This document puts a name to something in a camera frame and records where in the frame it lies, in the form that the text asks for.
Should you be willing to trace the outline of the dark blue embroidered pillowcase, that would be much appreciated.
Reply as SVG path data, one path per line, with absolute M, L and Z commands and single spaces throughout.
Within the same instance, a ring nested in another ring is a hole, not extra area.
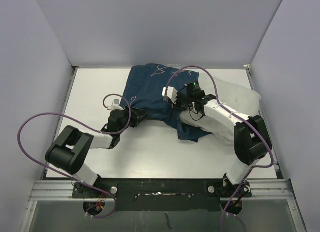
M 200 138 L 210 133 L 182 123 L 181 111 L 164 101 L 162 96 L 163 88 L 176 71 L 177 68 L 154 63 L 133 66 L 120 105 L 124 107 L 126 101 L 129 101 L 134 108 L 147 110 L 147 119 L 163 121 L 169 127 L 176 129 L 180 140 L 198 142 Z

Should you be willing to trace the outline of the white pillow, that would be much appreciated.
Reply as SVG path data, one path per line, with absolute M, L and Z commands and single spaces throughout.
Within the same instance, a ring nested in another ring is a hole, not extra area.
M 242 85 L 214 78 L 219 100 L 233 109 L 254 116 L 259 113 L 261 95 Z M 183 111 L 179 116 L 183 125 L 198 127 L 201 132 L 210 132 L 224 145 L 234 145 L 234 132 L 219 121 L 208 116 L 201 117 L 193 112 Z

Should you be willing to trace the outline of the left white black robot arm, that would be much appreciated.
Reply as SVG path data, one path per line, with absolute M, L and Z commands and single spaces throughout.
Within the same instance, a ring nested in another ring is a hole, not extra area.
M 90 197 L 100 195 L 102 185 L 99 175 L 85 164 L 90 149 L 113 149 L 121 140 L 121 133 L 128 127 L 137 127 L 147 116 L 143 109 L 125 106 L 113 109 L 107 124 L 100 132 L 86 133 L 73 126 L 66 126 L 51 147 L 45 160 L 62 169 L 76 180 L 84 182 L 84 192 Z

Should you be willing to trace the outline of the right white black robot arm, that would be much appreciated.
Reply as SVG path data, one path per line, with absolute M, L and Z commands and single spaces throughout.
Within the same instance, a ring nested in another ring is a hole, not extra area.
M 235 196 L 240 183 L 247 179 L 260 161 L 270 156 L 274 163 L 272 144 L 264 119 L 259 115 L 261 96 L 256 91 L 239 84 L 216 79 L 214 83 L 199 79 L 184 84 L 183 92 L 174 84 L 163 88 L 162 95 L 174 108 L 182 109 L 182 123 L 210 132 L 229 142 L 235 159 L 224 175 L 223 192 Z

